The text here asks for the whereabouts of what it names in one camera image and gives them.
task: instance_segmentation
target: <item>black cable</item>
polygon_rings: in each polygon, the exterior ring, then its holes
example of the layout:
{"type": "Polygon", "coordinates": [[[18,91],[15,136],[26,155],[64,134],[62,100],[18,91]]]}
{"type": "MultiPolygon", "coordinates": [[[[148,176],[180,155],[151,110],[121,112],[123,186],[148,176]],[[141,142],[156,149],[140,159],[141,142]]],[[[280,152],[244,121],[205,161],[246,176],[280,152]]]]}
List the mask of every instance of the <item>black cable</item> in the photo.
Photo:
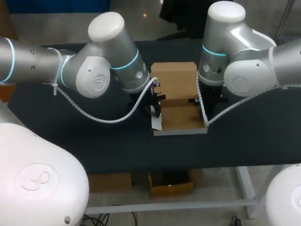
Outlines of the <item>black cable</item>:
{"type": "MultiPolygon", "coordinates": [[[[134,212],[132,212],[134,220],[135,220],[135,226],[138,226],[138,222],[137,222],[137,218],[134,212]]],[[[94,218],[94,217],[90,217],[88,215],[84,215],[82,221],[86,221],[86,220],[91,220],[94,226],[107,226],[108,222],[109,222],[109,213],[106,213],[103,217],[103,219],[101,220],[103,214],[100,214],[98,218],[94,218]]]]}
{"type": "Polygon", "coordinates": [[[134,213],[134,212],[132,212],[132,214],[133,214],[133,216],[134,216],[134,220],[135,220],[135,226],[138,226],[138,224],[137,224],[137,219],[136,219],[136,216],[135,216],[135,213],[134,213]]]}

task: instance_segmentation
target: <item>gray floor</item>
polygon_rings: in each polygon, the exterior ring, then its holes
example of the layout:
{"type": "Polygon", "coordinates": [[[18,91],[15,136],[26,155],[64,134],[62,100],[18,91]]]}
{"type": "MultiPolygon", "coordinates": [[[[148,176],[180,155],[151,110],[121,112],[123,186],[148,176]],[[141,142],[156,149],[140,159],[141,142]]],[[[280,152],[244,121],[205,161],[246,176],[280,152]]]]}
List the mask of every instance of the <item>gray floor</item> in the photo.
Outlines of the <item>gray floor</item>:
{"type": "MultiPolygon", "coordinates": [[[[235,0],[246,9],[246,21],[253,29],[275,39],[286,0],[235,0]]],[[[119,12],[135,40],[154,40],[177,32],[176,25],[158,17],[160,0],[112,0],[111,11],[119,12]]],[[[30,44],[86,42],[87,28],[98,13],[13,14],[20,40],[30,44]]],[[[301,33],[301,0],[296,0],[286,33],[301,33]]]]}
{"type": "MultiPolygon", "coordinates": [[[[255,189],[261,186],[270,169],[271,166],[249,167],[251,180],[255,189]]],[[[148,187],[140,183],[128,192],[91,194],[88,206],[95,207],[154,202],[228,201],[243,198],[233,168],[204,169],[204,175],[206,187],[196,188],[189,196],[151,199],[149,197],[148,187]]],[[[142,177],[143,175],[134,175],[134,181],[141,181],[140,178],[142,177]]],[[[231,218],[234,215],[243,220],[244,226],[269,225],[265,214],[257,219],[247,219],[246,211],[243,207],[138,212],[137,218],[141,226],[229,226],[231,218]]],[[[85,222],[85,224],[92,226],[92,224],[88,222],[85,222]]],[[[110,214],[108,226],[119,225],[133,226],[133,216],[130,213],[110,214]]]]}
{"type": "MultiPolygon", "coordinates": [[[[246,9],[246,21],[254,29],[275,38],[285,0],[237,0],[246,9]]],[[[135,40],[154,40],[177,32],[176,25],[158,17],[160,0],[113,0],[111,10],[119,12],[125,19],[126,27],[135,40]]],[[[288,19],[285,31],[301,32],[301,0],[288,19]]],[[[11,16],[20,40],[30,44],[76,43],[88,40],[87,28],[98,13],[72,14],[14,14],[11,16]]],[[[255,188],[267,176],[270,167],[250,167],[250,175],[255,188]]],[[[148,202],[176,202],[190,200],[229,200],[241,198],[237,179],[232,169],[205,169],[206,188],[198,188],[185,198],[150,200],[144,187],[134,187],[130,192],[93,194],[89,206],[138,204],[148,202]]],[[[223,208],[206,210],[174,210],[139,212],[141,226],[228,226],[233,215],[244,219],[245,226],[268,226],[265,215],[258,219],[246,218],[244,208],[223,208]]],[[[108,226],[132,226],[133,216],[129,213],[111,214],[108,226]]]]}

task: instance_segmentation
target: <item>black tabletop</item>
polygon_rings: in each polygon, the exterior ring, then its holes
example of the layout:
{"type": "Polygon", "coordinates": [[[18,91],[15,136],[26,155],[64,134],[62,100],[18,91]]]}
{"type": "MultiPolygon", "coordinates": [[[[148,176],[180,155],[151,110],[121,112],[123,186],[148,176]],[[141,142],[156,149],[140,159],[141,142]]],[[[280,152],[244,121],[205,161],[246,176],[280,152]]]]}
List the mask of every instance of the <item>black tabletop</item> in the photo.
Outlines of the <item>black tabletop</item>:
{"type": "MultiPolygon", "coordinates": [[[[136,43],[147,67],[154,62],[199,62],[200,40],[136,43]]],[[[79,51],[83,44],[55,45],[79,51]]],[[[130,111],[130,98],[111,80],[107,92],[88,99],[65,90],[87,113],[117,119],[130,111]]],[[[228,104],[238,100],[227,90],[228,104]]],[[[154,137],[151,119],[140,111],[118,124],[101,124],[79,113],[53,88],[20,83],[9,108],[33,132],[64,148],[87,173],[183,170],[301,162],[301,89],[272,90],[231,110],[208,134],[154,137]]]]}

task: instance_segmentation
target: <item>open cardboard box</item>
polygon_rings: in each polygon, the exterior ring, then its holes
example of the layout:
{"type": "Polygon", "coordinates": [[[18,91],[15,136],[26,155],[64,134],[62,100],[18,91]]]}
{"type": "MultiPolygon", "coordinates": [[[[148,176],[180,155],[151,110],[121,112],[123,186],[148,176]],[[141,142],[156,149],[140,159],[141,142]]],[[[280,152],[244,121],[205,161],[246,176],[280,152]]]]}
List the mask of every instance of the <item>open cardboard box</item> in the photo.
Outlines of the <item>open cardboard box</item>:
{"type": "Polygon", "coordinates": [[[155,92],[166,95],[161,101],[161,116],[151,118],[154,136],[207,133],[200,107],[188,102],[198,96],[195,63],[154,63],[151,75],[161,84],[155,92]]]}

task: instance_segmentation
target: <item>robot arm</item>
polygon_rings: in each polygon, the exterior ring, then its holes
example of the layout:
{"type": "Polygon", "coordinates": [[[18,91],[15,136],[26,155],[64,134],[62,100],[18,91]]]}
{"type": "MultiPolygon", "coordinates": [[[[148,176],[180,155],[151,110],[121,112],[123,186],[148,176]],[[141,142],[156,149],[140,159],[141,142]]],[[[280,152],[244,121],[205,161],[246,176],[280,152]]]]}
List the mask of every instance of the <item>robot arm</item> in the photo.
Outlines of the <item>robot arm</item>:
{"type": "Polygon", "coordinates": [[[0,39],[0,81],[57,82],[95,98],[107,90],[112,73],[124,91],[140,93],[150,75],[122,16],[114,12],[98,16],[88,34],[91,40],[77,54],[0,39]]]}
{"type": "Polygon", "coordinates": [[[246,25],[245,9],[234,2],[211,5],[198,67],[204,109],[210,117],[226,87],[252,96],[274,87],[301,83],[301,41],[276,47],[275,42],[246,25]]]}
{"type": "Polygon", "coordinates": [[[226,68],[224,82],[232,93],[242,97],[301,84],[300,62],[301,40],[262,51],[242,51],[226,68]]]}

